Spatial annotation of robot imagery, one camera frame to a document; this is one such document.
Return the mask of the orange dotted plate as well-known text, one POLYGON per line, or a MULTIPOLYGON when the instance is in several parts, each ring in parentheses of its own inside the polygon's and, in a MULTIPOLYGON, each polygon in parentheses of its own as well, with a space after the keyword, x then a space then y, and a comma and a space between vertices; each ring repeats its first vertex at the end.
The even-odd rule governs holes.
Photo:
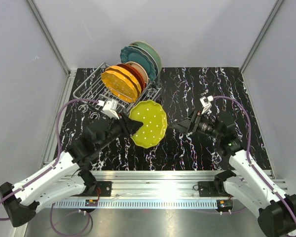
POLYGON ((138 93, 135 86, 126 76, 107 70, 101 73, 101 80, 107 89, 119 99, 128 103, 136 102, 138 93))

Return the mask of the teal plate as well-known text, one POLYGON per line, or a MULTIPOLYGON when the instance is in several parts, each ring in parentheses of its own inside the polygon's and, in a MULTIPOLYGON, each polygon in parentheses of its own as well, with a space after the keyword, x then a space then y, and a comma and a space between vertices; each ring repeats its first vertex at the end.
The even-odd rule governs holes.
POLYGON ((138 63, 146 71, 150 81, 157 78, 157 66, 153 58, 143 52, 141 49, 132 46, 126 46, 120 51, 121 63, 135 62, 138 63))

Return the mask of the cream plate with black flower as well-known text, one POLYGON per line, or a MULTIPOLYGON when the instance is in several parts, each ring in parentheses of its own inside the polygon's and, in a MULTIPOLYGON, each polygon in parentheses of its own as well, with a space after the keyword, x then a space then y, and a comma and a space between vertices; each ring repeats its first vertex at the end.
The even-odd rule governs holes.
POLYGON ((135 68, 139 73, 141 73, 141 75, 144 79, 145 85, 148 84, 148 82, 149 82, 148 75, 147 75, 145 69, 140 64, 131 61, 131 62, 127 62, 126 65, 129 65, 129 66, 135 68))

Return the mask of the red brown scalloped plate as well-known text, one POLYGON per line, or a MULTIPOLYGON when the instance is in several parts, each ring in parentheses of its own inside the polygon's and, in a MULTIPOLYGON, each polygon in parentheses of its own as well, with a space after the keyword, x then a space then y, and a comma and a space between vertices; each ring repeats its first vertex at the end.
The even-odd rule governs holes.
POLYGON ((141 87, 141 91, 143 92, 143 90, 145 88, 145 81, 144 81, 143 76, 140 74, 140 72, 128 64, 118 64, 118 66, 128 70, 137 79, 137 81, 139 82, 139 85, 141 87))

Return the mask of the green floral plate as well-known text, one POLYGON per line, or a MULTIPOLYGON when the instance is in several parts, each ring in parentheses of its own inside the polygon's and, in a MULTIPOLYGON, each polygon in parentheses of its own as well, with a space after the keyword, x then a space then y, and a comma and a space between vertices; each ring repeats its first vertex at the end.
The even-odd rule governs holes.
POLYGON ((135 46, 138 47, 145 52, 147 52, 155 61, 156 67, 157 67, 157 75, 161 72, 162 69, 162 61, 158 54, 158 52, 149 44, 143 41, 134 41, 129 44, 129 46, 135 46))

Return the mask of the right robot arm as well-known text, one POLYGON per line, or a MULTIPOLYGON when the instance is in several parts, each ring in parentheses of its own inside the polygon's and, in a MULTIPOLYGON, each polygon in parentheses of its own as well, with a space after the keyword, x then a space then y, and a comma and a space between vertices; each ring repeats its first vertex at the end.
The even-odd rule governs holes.
POLYGON ((235 127, 230 114, 212 120, 199 111, 171 124, 171 128, 185 135, 196 133, 214 138, 217 152, 233 167, 215 175, 210 191, 238 199, 254 214, 267 237, 296 232, 296 195, 287 194, 254 162, 238 139, 235 127))

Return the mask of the yellow dotted plate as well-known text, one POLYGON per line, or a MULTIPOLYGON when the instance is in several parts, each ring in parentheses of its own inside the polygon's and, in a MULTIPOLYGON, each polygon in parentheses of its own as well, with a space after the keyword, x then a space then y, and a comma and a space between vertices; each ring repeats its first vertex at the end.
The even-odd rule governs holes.
POLYGON ((137 92, 137 96, 139 97, 141 95, 141 92, 142 92, 141 84, 139 83, 139 81, 137 79, 137 74, 135 74, 134 69, 131 69, 130 66, 128 66, 126 64, 118 64, 118 65, 108 67, 106 69, 106 71, 115 71, 115 72, 122 74, 126 78, 128 78, 128 80, 135 87, 136 92, 137 92))

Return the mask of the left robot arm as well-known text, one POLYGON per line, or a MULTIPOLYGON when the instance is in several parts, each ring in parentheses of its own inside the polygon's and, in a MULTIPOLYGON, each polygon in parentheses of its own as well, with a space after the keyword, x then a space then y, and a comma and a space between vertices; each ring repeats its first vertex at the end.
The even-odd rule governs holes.
POLYGON ((130 137, 142 126, 142 122, 125 114, 119 114, 116 119, 92 122, 47 166, 18 183, 3 183, 0 197, 12 226, 29 222, 46 206, 59 200, 93 195, 97 180, 91 173, 91 162, 116 138, 130 137))

